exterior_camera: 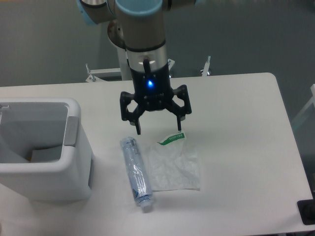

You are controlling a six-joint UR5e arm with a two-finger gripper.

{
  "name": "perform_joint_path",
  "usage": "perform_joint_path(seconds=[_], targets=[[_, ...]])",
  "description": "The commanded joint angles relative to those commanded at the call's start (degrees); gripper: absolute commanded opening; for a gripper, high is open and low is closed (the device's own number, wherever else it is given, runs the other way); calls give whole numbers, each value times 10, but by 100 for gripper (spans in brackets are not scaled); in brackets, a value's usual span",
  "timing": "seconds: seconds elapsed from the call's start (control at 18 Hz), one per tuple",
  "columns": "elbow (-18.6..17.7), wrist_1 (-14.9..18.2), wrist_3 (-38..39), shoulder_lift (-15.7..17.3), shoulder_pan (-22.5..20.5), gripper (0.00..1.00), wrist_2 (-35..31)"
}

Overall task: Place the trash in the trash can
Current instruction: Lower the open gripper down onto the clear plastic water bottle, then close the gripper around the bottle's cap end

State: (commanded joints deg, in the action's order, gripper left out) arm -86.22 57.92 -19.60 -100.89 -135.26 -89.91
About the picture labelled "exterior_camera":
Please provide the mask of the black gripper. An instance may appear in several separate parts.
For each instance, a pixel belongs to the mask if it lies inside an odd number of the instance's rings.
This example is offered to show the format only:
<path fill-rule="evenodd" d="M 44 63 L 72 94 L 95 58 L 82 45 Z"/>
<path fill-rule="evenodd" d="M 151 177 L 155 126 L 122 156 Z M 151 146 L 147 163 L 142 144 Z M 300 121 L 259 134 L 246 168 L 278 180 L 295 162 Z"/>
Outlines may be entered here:
<path fill-rule="evenodd" d="M 154 70 L 148 59 L 140 63 L 143 71 L 131 71 L 135 93 L 131 94 L 122 91 L 120 95 L 121 118 L 129 121 L 135 126 L 138 135 L 141 134 L 140 117 L 145 111 L 162 111 L 166 109 L 176 116 L 178 131 L 182 130 L 181 122 L 186 119 L 186 115 L 192 113 L 187 85 L 181 85 L 172 89 L 169 78 L 169 68 L 165 64 L 163 67 Z M 177 97 L 183 101 L 183 106 L 177 104 L 173 98 Z M 131 112 L 128 105 L 132 101 L 137 104 Z"/>

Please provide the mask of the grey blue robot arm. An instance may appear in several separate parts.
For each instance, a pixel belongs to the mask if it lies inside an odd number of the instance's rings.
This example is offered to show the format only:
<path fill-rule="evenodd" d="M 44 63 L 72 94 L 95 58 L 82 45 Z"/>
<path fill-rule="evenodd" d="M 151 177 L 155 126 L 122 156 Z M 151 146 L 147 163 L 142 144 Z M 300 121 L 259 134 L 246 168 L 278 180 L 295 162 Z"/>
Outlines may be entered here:
<path fill-rule="evenodd" d="M 87 24 L 118 21 L 134 86 L 133 94 L 121 92 L 122 120 L 128 120 L 140 134 L 139 118 L 145 111 L 166 109 L 176 116 L 181 130 L 181 122 L 192 110 L 187 86 L 171 87 L 163 13 L 199 1 L 78 0 L 76 3 Z"/>

